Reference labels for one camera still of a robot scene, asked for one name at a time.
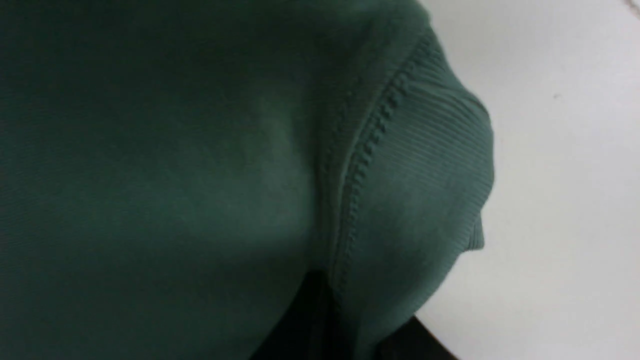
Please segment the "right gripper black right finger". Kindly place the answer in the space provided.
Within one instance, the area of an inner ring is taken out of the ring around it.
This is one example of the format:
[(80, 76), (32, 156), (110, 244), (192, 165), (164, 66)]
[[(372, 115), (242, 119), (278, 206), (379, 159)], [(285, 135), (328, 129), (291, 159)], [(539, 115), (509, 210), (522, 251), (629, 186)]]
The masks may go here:
[(415, 316), (382, 340), (376, 360), (457, 360)]

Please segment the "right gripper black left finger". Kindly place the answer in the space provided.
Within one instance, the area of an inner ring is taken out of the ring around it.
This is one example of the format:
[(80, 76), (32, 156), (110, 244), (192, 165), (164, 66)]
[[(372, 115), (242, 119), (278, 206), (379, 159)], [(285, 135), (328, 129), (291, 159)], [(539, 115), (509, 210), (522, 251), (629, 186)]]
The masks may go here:
[(252, 360), (339, 360), (336, 310), (327, 276), (311, 271)]

